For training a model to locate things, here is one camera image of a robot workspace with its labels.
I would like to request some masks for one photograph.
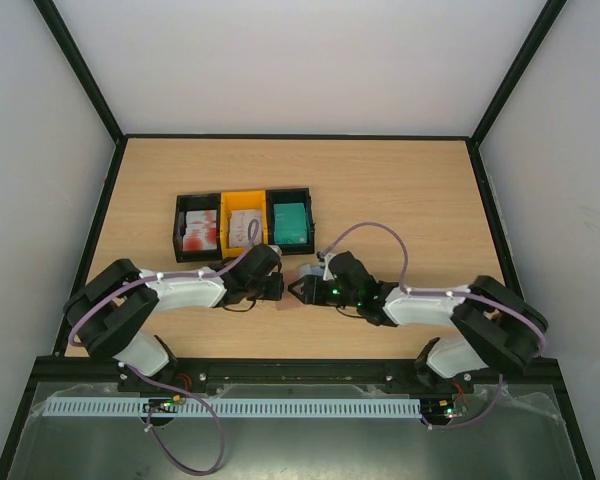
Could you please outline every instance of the black frame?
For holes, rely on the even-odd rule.
[[[497,253],[500,267],[506,285],[522,296],[520,283],[516,275],[509,246],[502,228],[502,223],[496,208],[493,192],[485,171],[484,163],[480,156],[479,147],[484,141],[487,133],[495,123],[499,113],[502,111],[507,100],[511,96],[518,81],[530,64],[536,51],[549,32],[551,26],[557,19],[560,11],[566,4],[566,0],[547,0],[538,19],[533,25],[525,42],[520,48],[515,60],[509,68],[500,87],[496,91],[487,110],[480,120],[475,132],[471,137],[467,136],[426,136],[426,135],[285,135],[285,134],[124,134],[120,129],[113,113],[102,95],[93,75],[91,74],[82,54],[62,20],[53,0],[33,0],[40,11],[44,21],[47,23],[51,33],[65,54],[67,61],[74,70],[85,92],[91,100],[96,112],[107,128],[116,148],[111,160],[109,172],[98,202],[98,207],[93,218],[91,229],[85,244],[83,255],[76,273],[72,288],[72,294],[81,288],[87,279],[98,238],[102,230],[107,208],[113,194],[116,177],[124,156],[127,141],[130,138],[212,138],[212,139],[294,139],[294,140],[438,140],[438,141],[464,141],[471,160],[474,175],[483,202],[485,215],[493,243]],[[25,388],[22,400],[14,418],[11,431],[0,458],[0,479],[6,478],[13,461],[18,445],[20,434],[28,416],[35,389],[39,382],[117,382],[119,372],[115,362],[96,362],[83,358],[67,358],[64,353],[67,347],[69,325],[63,320],[53,349],[53,355],[39,357],[32,369],[29,381]],[[199,368],[227,368],[238,376],[246,378],[253,377],[254,366],[263,367],[262,371],[270,371],[270,366],[278,365],[277,372],[293,371],[295,377],[315,379],[315,372],[320,371],[323,380],[343,383],[342,371],[353,377],[347,383],[356,383],[356,378],[364,376],[365,383],[376,383],[389,390],[396,388],[386,382],[386,375],[391,373],[395,377],[396,372],[412,368],[413,360],[251,360],[251,359],[180,359],[181,362],[195,364]],[[497,376],[494,372],[477,371],[473,376],[476,383],[496,383]],[[584,479],[594,479],[595,474],[584,445],[584,441],[578,428],[578,423],[571,406],[569,394],[566,390],[560,367],[556,360],[537,359],[529,368],[529,372],[515,383],[525,384],[551,384],[558,399],[560,411],[566,421],[567,430],[571,444],[576,455],[580,472]],[[422,398],[431,397],[432,394],[425,391],[414,391],[409,393]]]

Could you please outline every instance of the white wall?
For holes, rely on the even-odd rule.
[[[56,0],[125,132],[470,135],[544,0]]]
[[[51,353],[113,143],[29,0],[0,2],[0,453]]]
[[[567,3],[482,151],[600,478],[600,0]]]

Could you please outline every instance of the wooden surface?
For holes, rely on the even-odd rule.
[[[407,283],[447,287],[478,274],[501,278],[464,142],[180,140],[129,141],[90,277],[118,258],[156,271],[192,269],[175,261],[171,235],[179,194],[311,189],[316,247],[372,220],[407,243]],[[351,250],[376,279],[395,281],[400,248],[386,232],[362,228],[337,251]],[[283,271],[315,256],[283,257]],[[151,315],[144,326],[179,357],[413,358],[453,329],[374,327],[326,307],[249,313],[190,308]],[[67,355],[84,355],[70,347]]]

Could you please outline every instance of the yellow bin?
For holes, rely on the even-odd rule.
[[[229,248],[229,219],[234,210],[262,210],[262,242],[269,243],[267,195],[264,190],[222,192],[220,199],[220,247],[222,258],[237,257],[244,248]]]

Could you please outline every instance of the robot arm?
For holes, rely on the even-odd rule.
[[[470,285],[405,292],[397,282],[376,281],[350,252],[328,254],[301,275],[289,292],[304,304],[353,307],[377,326],[456,328],[462,337],[433,339],[419,356],[418,378],[432,388],[442,379],[487,367],[522,374],[539,350],[539,338],[516,317],[522,315],[542,334],[548,328],[540,313],[488,276]]]
[[[253,303],[280,300],[284,284],[279,269],[279,250],[265,244],[253,247],[219,276],[213,274],[226,270],[224,264],[163,274],[137,269],[130,260],[121,259],[76,292],[65,305],[64,314],[75,327],[107,296],[123,285],[138,282],[137,287],[98,309],[79,328],[78,337],[91,358],[115,358],[149,377],[163,371],[168,375],[175,370],[175,357],[158,337],[140,331],[151,313],[183,307],[226,307],[243,299]]]

